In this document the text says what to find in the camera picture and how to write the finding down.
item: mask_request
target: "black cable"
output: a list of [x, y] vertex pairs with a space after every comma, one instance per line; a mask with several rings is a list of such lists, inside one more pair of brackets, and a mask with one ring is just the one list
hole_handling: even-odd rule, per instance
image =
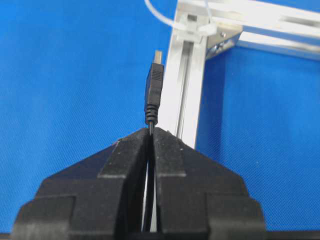
[[150, 145], [148, 150], [148, 163], [146, 167], [146, 194], [145, 209], [143, 216], [143, 232], [149, 232], [153, 215], [154, 191], [155, 191], [155, 159], [153, 133], [154, 127], [158, 123], [158, 109], [160, 107], [160, 99], [162, 86], [164, 81], [164, 66], [161, 64], [162, 53], [155, 52], [154, 61], [151, 64], [148, 77], [145, 84], [144, 95], [144, 112], [145, 123], [148, 125], [150, 134]]

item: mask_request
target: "metal bracket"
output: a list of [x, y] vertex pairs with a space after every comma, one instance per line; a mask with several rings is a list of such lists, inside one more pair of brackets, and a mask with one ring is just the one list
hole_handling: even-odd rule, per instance
[[243, 27], [241, 25], [218, 22], [217, 33], [208, 38], [206, 59], [213, 58], [234, 47], [242, 32]]

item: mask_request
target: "usb connector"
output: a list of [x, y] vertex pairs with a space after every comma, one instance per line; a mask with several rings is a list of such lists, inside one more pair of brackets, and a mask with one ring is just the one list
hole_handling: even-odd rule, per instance
[[162, 52], [155, 51], [153, 63], [146, 79], [144, 95], [145, 123], [149, 126], [150, 135], [153, 134], [153, 129], [158, 123], [158, 109], [164, 82], [164, 70]]

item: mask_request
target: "blue fabric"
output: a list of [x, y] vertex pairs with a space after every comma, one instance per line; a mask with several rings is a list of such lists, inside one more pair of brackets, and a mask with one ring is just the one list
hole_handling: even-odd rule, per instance
[[270, 231], [320, 230], [319, 123], [320, 62], [244, 48], [207, 61], [197, 150], [244, 178]]
[[[173, 18], [176, 3], [155, 2]], [[41, 181], [145, 126], [171, 29], [143, 0], [0, 3], [0, 233]]]
[[[153, 4], [173, 17], [176, 1]], [[0, 232], [44, 178], [144, 126], [170, 34], [143, 0], [1, 1]], [[206, 65], [197, 149], [245, 178], [270, 230], [320, 229], [319, 69], [241, 48]]]

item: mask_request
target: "metal rail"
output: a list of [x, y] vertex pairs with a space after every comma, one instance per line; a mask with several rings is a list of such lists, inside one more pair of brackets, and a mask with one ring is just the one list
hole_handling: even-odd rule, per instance
[[[200, 37], [173, 29], [158, 126], [194, 148], [205, 60], [234, 46], [320, 61], [320, 13], [255, 0], [208, 0], [217, 34]], [[179, 0], [175, 20], [209, 22], [203, 0]]]

